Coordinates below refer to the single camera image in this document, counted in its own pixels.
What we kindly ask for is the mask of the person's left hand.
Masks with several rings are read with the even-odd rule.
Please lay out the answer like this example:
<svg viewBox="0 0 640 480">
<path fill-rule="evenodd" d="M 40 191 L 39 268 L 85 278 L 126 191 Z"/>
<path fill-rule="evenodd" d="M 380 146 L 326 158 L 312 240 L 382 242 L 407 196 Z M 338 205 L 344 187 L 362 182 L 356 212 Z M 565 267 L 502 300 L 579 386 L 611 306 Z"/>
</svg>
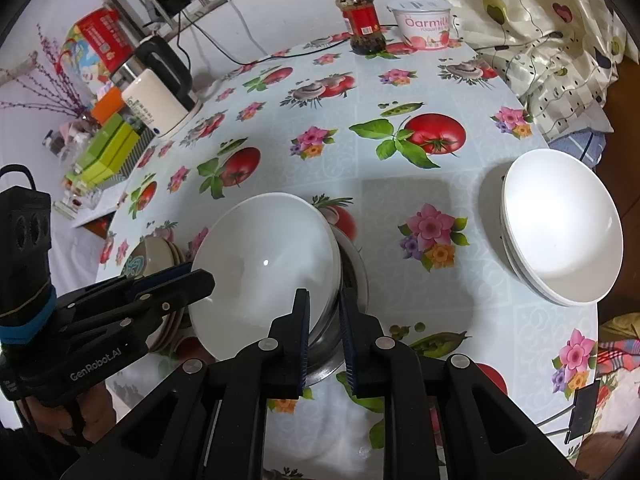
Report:
<svg viewBox="0 0 640 480">
<path fill-rule="evenodd" d="M 85 421 L 82 436 L 87 441 L 98 442 L 116 425 L 113 399 L 104 382 L 78 396 L 77 403 Z M 17 407 L 30 426 L 35 426 L 38 431 L 67 444 L 64 434 L 72 431 L 73 421 L 65 408 L 47 408 L 33 396 L 18 401 Z"/>
</svg>

